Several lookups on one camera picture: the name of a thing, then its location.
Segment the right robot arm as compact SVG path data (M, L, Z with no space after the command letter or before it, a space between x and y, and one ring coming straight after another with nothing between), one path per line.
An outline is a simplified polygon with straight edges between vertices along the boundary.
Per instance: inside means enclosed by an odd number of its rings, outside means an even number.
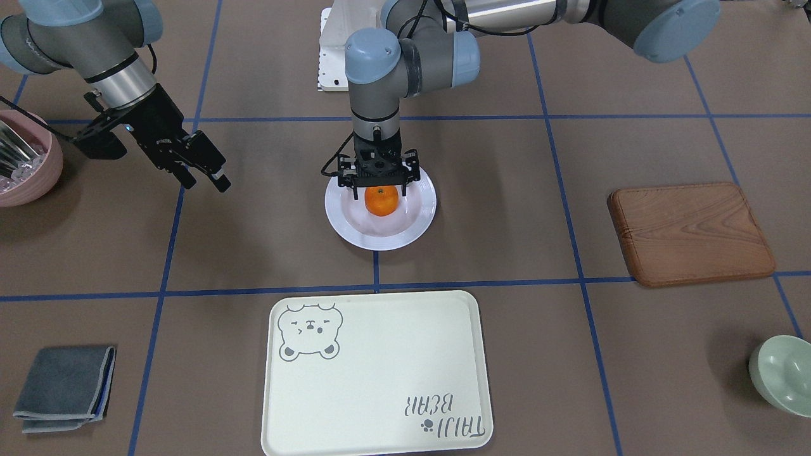
M151 1L22 1L2 19L2 64L24 75L75 70L89 84L85 101L98 116L70 138L92 160L118 160L127 148L123 126L156 168L189 189L192 170L223 193L231 187L225 156L206 133L186 132L179 107L138 54L162 36Z

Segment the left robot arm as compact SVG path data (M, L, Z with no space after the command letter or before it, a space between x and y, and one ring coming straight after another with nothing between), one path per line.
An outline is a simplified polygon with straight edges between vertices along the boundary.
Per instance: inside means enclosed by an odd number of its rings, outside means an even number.
M337 150L328 176L353 194L422 178L418 153L402 148L400 100L474 81L478 38L517 37L565 22L594 24L653 63L693 50L720 17L719 1L387 1L380 25L343 46L354 155Z

